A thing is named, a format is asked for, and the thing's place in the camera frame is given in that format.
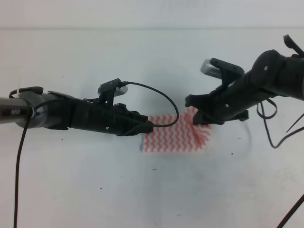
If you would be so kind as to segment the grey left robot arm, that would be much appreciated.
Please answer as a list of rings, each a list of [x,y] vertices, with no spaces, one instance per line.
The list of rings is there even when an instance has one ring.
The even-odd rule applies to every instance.
[[[134,136],[151,133],[153,123],[136,111],[129,111],[124,104],[108,106],[98,101],[81,100],[69,95],[49,91],[39,86],[20,89],[14,98],[0,100],[0,122],[16,123],[20,127],[68,130],[69,128]]]

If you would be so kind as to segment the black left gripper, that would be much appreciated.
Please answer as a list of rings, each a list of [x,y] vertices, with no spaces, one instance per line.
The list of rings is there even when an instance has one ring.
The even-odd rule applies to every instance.
[[[117,136],[135,136],[153,131],[153,123],[148,120],[148,116],[141,115],[137,111],[128,111],[124,104],[108,106],[54,91],[48,93],[62,100],[54,103],[54,107],[58,108],[59,122],[49,129],[73,128]]]

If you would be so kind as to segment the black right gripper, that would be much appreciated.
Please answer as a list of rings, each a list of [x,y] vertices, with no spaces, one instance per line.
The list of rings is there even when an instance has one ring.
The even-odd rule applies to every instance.
[[[245,121],[249,118],[249,82],[240,78],[232,85],[221,85],[205,95],[188,95],[186,107],[195,107],[194,125],[218,124],[228,121]]]

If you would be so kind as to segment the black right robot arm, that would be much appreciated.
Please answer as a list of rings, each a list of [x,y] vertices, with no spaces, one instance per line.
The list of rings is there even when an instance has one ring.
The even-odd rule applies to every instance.
[[[217,124],[227,121],[245,121],[248,109],[276,96],[304,98],[304,52],[289,35],[284,43],[296,54],[285,57],[276,50],[262,53],[252,69],[245,72],[241,67],[211,58],[204,61],[201,72],[220,79],[222,84],[206,95],[189,95],[186,107],[198,111],[194,125]]]

